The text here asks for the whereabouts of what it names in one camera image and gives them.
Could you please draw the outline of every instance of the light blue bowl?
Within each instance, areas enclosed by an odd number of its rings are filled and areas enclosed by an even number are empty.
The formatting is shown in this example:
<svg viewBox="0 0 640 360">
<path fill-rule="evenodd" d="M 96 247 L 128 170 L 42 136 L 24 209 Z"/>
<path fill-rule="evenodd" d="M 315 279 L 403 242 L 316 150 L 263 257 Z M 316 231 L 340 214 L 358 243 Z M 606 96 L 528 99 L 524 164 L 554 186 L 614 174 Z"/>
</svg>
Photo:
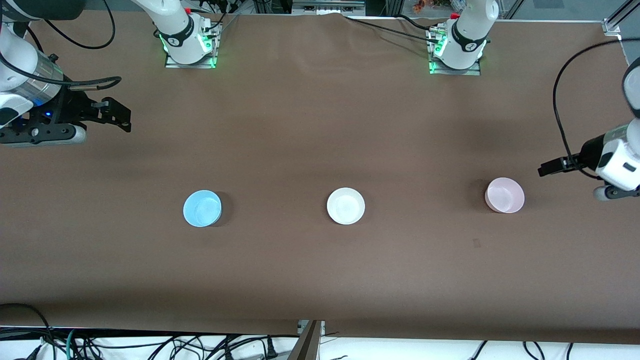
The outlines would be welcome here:
<svg viewBox="0 0 640 360">
<path fill-rule="evenodd" d="M 182 214 L 195 227 L 209 226 L 222 215 L 222 202 L 214 192 L 200 190 L 192 193 L 184 202 Z"/>
</svg>

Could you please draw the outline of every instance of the white robot link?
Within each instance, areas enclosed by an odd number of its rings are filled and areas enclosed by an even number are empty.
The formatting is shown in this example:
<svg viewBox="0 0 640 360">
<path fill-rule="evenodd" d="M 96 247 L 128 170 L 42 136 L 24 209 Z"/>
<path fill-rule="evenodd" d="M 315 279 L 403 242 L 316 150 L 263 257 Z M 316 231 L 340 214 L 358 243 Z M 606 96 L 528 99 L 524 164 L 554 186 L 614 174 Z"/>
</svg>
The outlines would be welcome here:
<svg viewBox="0 0 640 360">
<path fill-rule="evenodd" d="M 605 182 L 593 191 L 596 199 L 640 196 L 640 58 L 627 69 L 622 89 L 634 119 L 587 141 L 577 154 L 540 165 L 540 176 L 590 168 Z"/>
<path fill-rule="evenodd" d="M 495 0 L 467 0 L 459 18 L 438 24 L 437 28 L 446 32 L 434 55 L 452 69 L 468 69 L 482 57 L 486 36 L 498 14 Z"/>
<path fill-rule="evenodd" d="M 217 29 L 211 20 L 188 13 L 180 0 L 132 1 L 152 18 L 175 63 L 196 63 L 212 52 L 211 35 Z M 72 81 L 55 64 L 57 56 L 46 56 L 22 38 L 30 21 L 77 18 L 85 0 L 50 0 L 47 6 L 31 0 L 0 0 L 0 5 L 0 143 L 11 147 L 81 143 L 86 137 L 82 121 L 131 131 L 128 108 L 110 97 L 95 102 L 84 92 L 114 86 L 120 77 Z"/>
</svg>

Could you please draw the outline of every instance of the brown table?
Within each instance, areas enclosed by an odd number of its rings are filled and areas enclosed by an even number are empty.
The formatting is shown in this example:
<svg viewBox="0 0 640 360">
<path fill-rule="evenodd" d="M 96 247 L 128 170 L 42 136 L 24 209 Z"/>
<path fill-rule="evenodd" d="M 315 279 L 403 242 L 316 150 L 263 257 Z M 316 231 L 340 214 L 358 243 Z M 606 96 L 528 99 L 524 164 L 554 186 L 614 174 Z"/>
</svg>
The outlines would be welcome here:
<svg viewBox="0 0 640 360">
<path fill-rule="evenodd" d="M 640 342 L 640 202 L 536 173 L 564 153 L 553 80 L 605 39 L 599 24 L 496 23 L 483 75 L 451 77 L 429 74 L 419 40 L 340 15 L 242 16 L 217 69 L 164 69 L 150 19 L 115 17 L 100 51 L 34 26 L 71 78 L 123 77 L 90 95 L 130 107 L 133 131 L 0 149 L 2 302 L 65 326 L 291 333 L 322 318 L 343 336 Z M 104 12 L 60 26 L 91 44 L 109 29 Z M 618 45 L 568 69 L 574 150 L 630 120 L 625 69 Z M 526 192 L 517 214 L 484 205 L 500 176 Z M 355 225 L 326 214 L 341 186 L 367 201 Z M 182 218 L 200 189 L 223 199 L 216 227 Z"/>
</svg>

